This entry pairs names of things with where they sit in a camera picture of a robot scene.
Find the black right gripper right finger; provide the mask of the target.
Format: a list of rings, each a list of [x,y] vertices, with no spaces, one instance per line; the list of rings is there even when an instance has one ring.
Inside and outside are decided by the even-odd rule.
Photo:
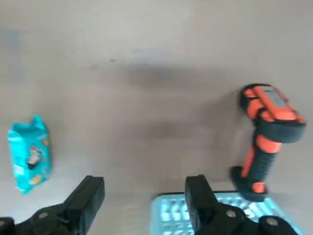
[[[241,208],[218,202],[204,175],[186,177],[185,201],[196,235],[297,235],[278,216],[264,215],[254,222]]]

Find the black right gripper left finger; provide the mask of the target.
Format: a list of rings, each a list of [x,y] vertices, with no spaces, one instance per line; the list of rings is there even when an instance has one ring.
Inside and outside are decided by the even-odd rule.
[[[63,203],[41,208],[30,218],[17,224],[11,217],[2,217],[0,233],[2,235],[86,235],[104,199],[104,178],[88,175]]]

